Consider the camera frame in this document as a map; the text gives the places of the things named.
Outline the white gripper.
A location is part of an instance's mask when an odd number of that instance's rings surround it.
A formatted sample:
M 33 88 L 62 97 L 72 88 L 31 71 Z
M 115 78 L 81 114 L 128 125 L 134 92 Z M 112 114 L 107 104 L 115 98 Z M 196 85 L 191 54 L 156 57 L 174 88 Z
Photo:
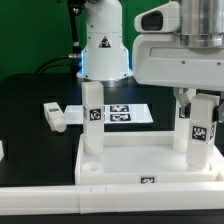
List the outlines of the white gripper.
M 178 87 L 179 117 L 190 116 L 195 89 L 224 91 L 224 0 L 169 0 L 137 15 L 134 26 L 134 77 Z

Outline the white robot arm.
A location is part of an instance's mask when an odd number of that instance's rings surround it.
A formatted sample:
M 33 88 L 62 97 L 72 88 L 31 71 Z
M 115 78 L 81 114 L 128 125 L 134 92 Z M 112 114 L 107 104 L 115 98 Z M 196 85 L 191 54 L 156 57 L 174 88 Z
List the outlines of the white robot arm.
M 134 19 L 133 48 L 122 42 L 118 0 L 87 0 L 80 76 L 224 92 L 224 0 L 169 0 Z

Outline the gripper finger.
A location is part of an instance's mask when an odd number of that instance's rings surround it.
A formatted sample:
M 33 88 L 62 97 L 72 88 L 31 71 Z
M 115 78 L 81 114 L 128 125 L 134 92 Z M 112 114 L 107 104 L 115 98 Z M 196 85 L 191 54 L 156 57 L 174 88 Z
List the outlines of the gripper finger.
M 213 109 L 213 121 L 224 123 L 224 102 L 217 103 Z

